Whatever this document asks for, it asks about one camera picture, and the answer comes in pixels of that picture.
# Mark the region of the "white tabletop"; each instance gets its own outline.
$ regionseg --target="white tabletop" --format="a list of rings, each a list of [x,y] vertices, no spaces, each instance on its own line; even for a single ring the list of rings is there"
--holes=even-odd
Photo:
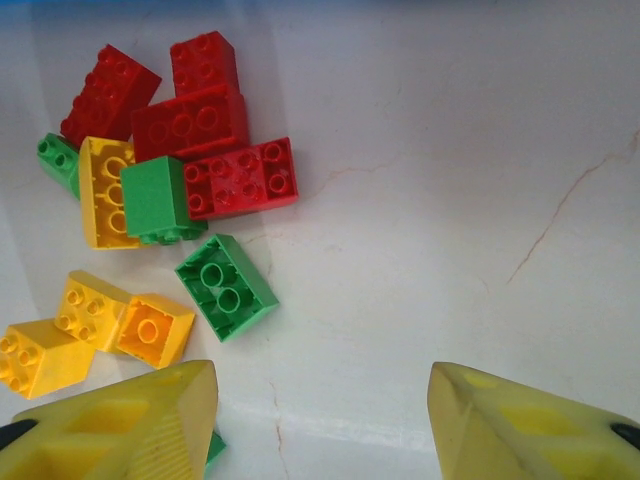
[[[637,0],[185,3],[0,8],[2,331],[53,316],[78,268],[194,306],[173,269],[208,235],[92,251],[35,151],[105,43],[162,75],[160,101],[170,45],[220,30],[301,198],[210,224],[282,303],[224,345],[194,326],[230,446],[216,478],[438,478],[435,360],[640,420]],[[82,385],[0,389],[0,421],[147,371],[97,355]]]

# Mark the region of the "crack in surface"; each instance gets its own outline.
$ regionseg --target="crack in surface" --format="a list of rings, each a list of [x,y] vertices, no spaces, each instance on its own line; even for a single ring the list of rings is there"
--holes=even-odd
[[[276,435],[278,437],[278,456],[280,457],[280,462],[282,462],[282,468],[284,470],[284,475],[289,480],[289,469],[287,468],[287,462],[284,460],[284,455],[282,454],[282,447],[284,444],[282,437],[282,414],[280,413],[280,406],[278,405],[278,393],[276,392],[276,386],[273,384],[271,380],[269,380],[269,385],[271,385],[271,389],[273,390],[273,406],[276,408],[276,412],[278,414],[276,418]]]
[[[397,154],[395,156],[395,158],[393,158],[393,160],[391,160],[390,162],[381,163],[380,165],[376,165],[375,167],[371,167],[371,168],[347,167],[347,168],[343,168],[342,170],[331,170],[329,172],[329,176],[326,178],[324,183],[322,185],[320,185],[320,188],[318,189],[318,191],[316,191],[315,193],[312,193],[311,195],[306,197],[306,200],[311,200],[312,198],[317,197],[318,195],[320,195],[322,193],[322,191],[325,188],[327,188],[327,186],[331,182],[333,182],[336,178],[340,178],[341,176],[346,175],[347,173],[369,173],[369,174],[373,174],[373,173],[375,173],[378,170],[381,170],[383,168],[391,168],[393,166],[393,164],[395,164],[399,160],[401,155],[402,154]]]
[[[542,231],[542,233],[536,239],[536,241],[533,242],[533,245],[531,246],[531,248],[529,249],[529,251],[527,252],[525,257],[522,259],[522,261],[518,264],[516,269],[513,271],[513,273],[509,277],[509,280],[507,280],[507,283],[506,283],[507,285],[509,285],[511,283],[511,281],[520,272],[522,267],[529,261],[529,259],[533,255],[533,252],[536,250],[536,248],[538,248],[538,245],[540,245],[542,240],[544,240],[545,236],[547,235],[547,232],[549,232],[549,230],[551,229],[551,227],[555,223],[556,219],[558,218],[558,215],[560,214],[560,211],[562,210],[562,207],[564,207],[564,204],[567,203],[567,200],[569,199],[571,194],[575,191],[576,188],[578,188],[578,186],[582,183],[582,181],[585,178],[587,178],[589,175],[591,175],[592,173],[597,171],[600,167],[604,166],[607,162],[609,162],[609,160],[628,160],[628,161],[631,161],[631,159],[633,159],[635,154],[638,152],[638,147],[640,146],[639,144],[640,144],[640,130],[638,130],[636,133],[633,134],[633,137],[631,138],[631,141],[627,145],[627,153],[625,155],[608,154],[607,156],[605,156],[602,159],[602,161],[600,163],[598,163],[597,165],[594,165],[593,167],[587,168],[584,171],[584,173],[582,175],[580,175],[575,182],[573,182],[573,185],[571,185],[571,188],[569,188],[569,190],[564,195],[564,197],[562,197],[562,200],[560,200],[560,203],[558,203],[558,206],[556,207],[556,211],[553,212],[551,220],[549,221],[549,223],[547,224],[545,229]]]
[[[282,233],[269,234],[267,232],[256,235],[255,237],[251,237],[249,240],[244,242],[245,245],[249,245],[250,243],[255,242],[256,240],[260,240],[261,238],[282,238]]]

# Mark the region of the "yellow duplo brick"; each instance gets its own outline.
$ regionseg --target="yellow duplo brick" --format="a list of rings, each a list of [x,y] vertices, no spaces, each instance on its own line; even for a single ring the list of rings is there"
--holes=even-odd
[[[95,349],[53,319],[9,325],[0,338],[0,382],[27,399],[82,382]]]
[[[640,479],[640,425],[453,363],[427,394],[444,480]]]
[[[0,480],[202,480],[218,406],[213,363],[181,363],[24,411]]]
[[[131,294],[83,270],[69,272],[55,325],[96,350],[116,347]]]
[[[120,170],[135,164],[133,145],[86,137],[78,157],[80,204],[87,243],[95,249],[139,248],[127,236]]]
[[[195,313],[162,295],[135,295],[127,309],[118,348],[154,368],[180,361]]]

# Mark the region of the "plastic toy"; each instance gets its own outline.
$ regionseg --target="plastic toy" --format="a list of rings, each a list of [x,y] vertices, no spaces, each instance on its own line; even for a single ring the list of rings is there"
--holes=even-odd
[[[216,85],[240,90],[235,52],[220,32],[176,43],[170,53],[176,97]]]
[[[206,222],[189,218],[182,163],[161,157],[122,170],[127,235],[148,245],[193,240]]]
[[[640,425],[453,363],[435,363],[429,417],[444,480],[640,478]]]
[[[80,200],[78,151],[62,137],[48,133],[38,142],[38,158],[42,169]]]
[[[282,207],[298,198],[288,138],[190,162],[184,176],[194,220]]]
[[[249,144],[244,98],[229,85],[141,108],[131,122],[137,162],[163,155],[197,160]]]
[[[212,237],[176,273],[222,342],[245,331],[279,303],[229,235]]]
[[[209,451],[207,453],[207,466],[205,468],[205,477],[208,472],[213,468],[218,456],[227,448],[227,444],[216,432],[211,435],[211,442],[209,443]]]
[[[155,73],[107,45],[98,53],[98,63],[85,78],[60,132],[76,148],[86,136],[128,140],[131,112],[149,104],[160,81]]]
[[[82,382],[94,353],[90,345],[58,330],[53,319],[9,325],[0,338],[0,382],[27,399],[36,398]]]
[[[202,480],[217,404],[199,360],[24,411],[0,480]]]
[[[135,295],[118,348],[154,368],[164,368],[182,358],[194,317],[193,311],[162,295]]]
[[[55,325],[103,352],[120,353],[116,341],[131,294],[83,270],[69,272]]]
[[[87,137],[80,148],[78,174],[84,235],[95,249],[139,248],[127,236],[120,171],[135,163],[130,143]]]

